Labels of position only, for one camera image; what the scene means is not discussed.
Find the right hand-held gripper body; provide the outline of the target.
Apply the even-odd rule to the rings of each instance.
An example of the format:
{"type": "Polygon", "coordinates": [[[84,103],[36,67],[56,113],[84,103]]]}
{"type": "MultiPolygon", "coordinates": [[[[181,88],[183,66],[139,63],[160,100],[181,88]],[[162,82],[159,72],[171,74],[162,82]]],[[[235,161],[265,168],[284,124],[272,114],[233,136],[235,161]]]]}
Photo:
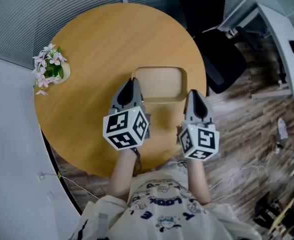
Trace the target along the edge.
{"type": "Polygon", "coordinates": [[[197,90],[189,91],[184,121],[177,135],[186,159],[206,161],[216,155],[219,149],[219,132],[216,130],[213,109],[208,100],[197,90]]]}

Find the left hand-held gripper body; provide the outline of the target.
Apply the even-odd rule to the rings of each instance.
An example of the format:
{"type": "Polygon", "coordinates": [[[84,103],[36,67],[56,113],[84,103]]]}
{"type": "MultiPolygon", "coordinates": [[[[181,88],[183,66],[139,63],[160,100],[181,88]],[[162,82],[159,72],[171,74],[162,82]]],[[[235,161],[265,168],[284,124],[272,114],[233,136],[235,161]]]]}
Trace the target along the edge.
{"type": "Polygon", "coordinates": [[[130,78],[111,99],[108,115],[103,118],[103,137],[117,151],[135,149],[150,138],[150,118],[139,81],[130,78]]]}

